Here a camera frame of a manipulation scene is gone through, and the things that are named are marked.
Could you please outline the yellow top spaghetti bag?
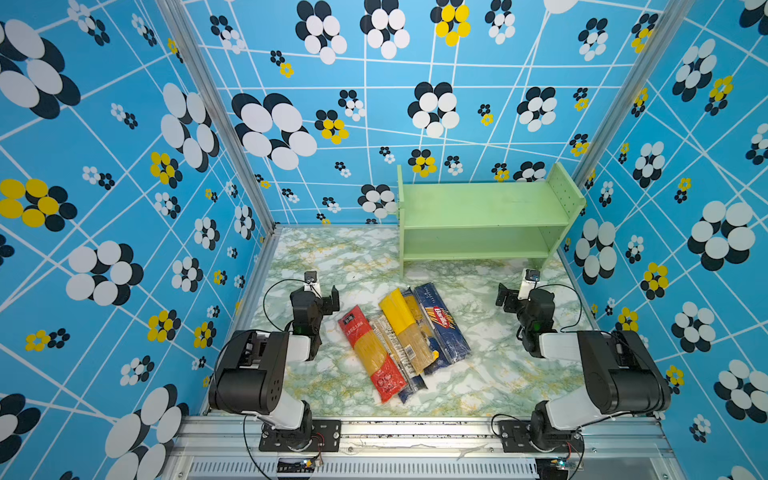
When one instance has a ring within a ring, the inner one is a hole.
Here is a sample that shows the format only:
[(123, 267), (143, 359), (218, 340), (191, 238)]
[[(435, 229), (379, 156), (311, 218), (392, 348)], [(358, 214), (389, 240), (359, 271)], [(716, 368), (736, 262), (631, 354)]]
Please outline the yellow top spaghetti bag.
[(395, 289), (379, 303), (394, 335), (401, 345), (406, 359), (414, 371), (421, 375), (438, 358), (429, 341), (416, 322), (400, 289)]

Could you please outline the clear white-label spaghetti bag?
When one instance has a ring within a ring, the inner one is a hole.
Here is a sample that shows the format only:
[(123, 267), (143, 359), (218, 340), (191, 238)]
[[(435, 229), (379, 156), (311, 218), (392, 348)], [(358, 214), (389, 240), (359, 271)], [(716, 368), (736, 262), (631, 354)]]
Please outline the clear white-label spaghetti bag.
[(422, 376), (413, 368), (411, 361), (406, 355), (404, 347), (397, 339), (397, 336), (392, 330), (385, 315), (379, 314), (371, 320), (370, 323), (374, 332), (383, 343), (388, 354), (406, 381), (406, 386), (398, 393), (400, 401), (403, 404), (406, 404), (416, 393), (427, 388), (426, 383)]

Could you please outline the red spaghetti bag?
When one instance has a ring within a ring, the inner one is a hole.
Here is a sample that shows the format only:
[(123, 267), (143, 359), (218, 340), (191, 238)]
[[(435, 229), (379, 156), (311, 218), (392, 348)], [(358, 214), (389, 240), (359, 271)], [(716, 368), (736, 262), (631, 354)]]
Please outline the red spaghetti bag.
[(387, 349), (359, 306), (353, 307), (338, 325), (361, 361), (382, 403), (397, 396), (407, 385)]

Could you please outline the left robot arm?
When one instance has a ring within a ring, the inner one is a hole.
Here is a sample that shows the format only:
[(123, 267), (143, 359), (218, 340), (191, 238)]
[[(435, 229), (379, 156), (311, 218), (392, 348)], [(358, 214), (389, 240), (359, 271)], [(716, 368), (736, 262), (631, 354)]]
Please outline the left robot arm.
[(339, 291), (323, 297), (311, 286), (290, 294), (293, 322), (289, 329), (238, 330), (215, 364), (208, 404), (213, 410), (255, 417), (266, 436), (261, 451), (317, 450), (323, 439), (313, 423), (309, 403), (284, 391), (286, 364), (315, 359), (322, 345), (325, 316), (340, 310)]

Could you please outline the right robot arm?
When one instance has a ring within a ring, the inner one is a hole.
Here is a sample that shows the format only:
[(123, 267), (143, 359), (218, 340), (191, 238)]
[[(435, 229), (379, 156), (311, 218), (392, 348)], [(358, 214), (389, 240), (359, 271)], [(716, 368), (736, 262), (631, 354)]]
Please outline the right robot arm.
[(495, 304), (516, 316), (518, 340), (535, 358), (581, 365), (584, 385), (539, 402), (528, 423), (532, 445), (542, 451), (570, 441), (580, 429), (620, 415), (662, 412), (671, 389), (634, 331), (554, 328), (554, 294), (543, 289), (498, 286)]

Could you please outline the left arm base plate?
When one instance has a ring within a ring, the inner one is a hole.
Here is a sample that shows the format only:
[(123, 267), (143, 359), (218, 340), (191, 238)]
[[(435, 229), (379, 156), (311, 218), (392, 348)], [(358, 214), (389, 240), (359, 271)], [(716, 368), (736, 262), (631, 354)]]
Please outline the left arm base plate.
[(304, 422), (299, 429), (276, 429), (268, 424), (262, 428), (260, 452), (326, 453), (338, 452), (342, 422), (336, 419), (315, 419)]

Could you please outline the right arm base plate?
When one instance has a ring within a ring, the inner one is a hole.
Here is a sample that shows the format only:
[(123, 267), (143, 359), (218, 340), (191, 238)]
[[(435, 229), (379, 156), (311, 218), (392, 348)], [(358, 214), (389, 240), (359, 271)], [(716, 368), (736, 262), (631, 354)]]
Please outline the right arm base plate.
[(546, 422), (500, 420), (496, 423), (505, 453), (568, 454), (584, 451), (583, 437), (575, 430), (557, 430)]

